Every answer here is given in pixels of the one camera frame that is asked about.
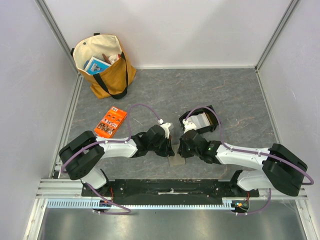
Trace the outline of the grey card holder wallet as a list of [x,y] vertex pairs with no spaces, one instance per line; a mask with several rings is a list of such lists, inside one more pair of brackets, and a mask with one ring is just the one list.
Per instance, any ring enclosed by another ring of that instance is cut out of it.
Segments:
[[186,164],[185,158],[181,157],[179,154],[168,157],[168,162],[170,167],[176,167]]

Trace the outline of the black card tray box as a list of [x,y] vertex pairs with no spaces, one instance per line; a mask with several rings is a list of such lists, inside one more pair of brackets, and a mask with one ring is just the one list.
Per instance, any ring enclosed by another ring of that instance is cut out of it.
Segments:
[[183,132],[186,133],[190,130],[195,130],[199,134],[213,132],[219,125],[214,112],[212,105],[198,107],[194,110],[185,112],[179,117]]

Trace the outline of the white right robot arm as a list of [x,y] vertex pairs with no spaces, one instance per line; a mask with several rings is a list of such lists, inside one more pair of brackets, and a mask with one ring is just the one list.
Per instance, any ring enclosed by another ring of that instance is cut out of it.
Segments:
[[259,188],[275,188],[296,197],[308,169],[300,158],[281,144],[274,143],[270,148],[239,147],[217,140],[207,141],[193,129],[180,137],[178,153],[183,158],[197,156],[208,164],[249,168],[249,171],[236,171],[232,177],[229,191],[235,197]]

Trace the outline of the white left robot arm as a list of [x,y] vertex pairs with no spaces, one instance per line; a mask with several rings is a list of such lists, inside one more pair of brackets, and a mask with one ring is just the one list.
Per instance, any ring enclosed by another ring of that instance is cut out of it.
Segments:
[[173,124],[169,122],[156,124],[130,139],[99,137],[87,130],[59,151],[63,163],[60,171],[65,171],[73,181],[81,180],[91,185],[98,196],[106,196],[110,192],[110,184],[96,164],[105,158],[139,158],[149,152],[164,158],[174,156],[170,136],[172,128]]

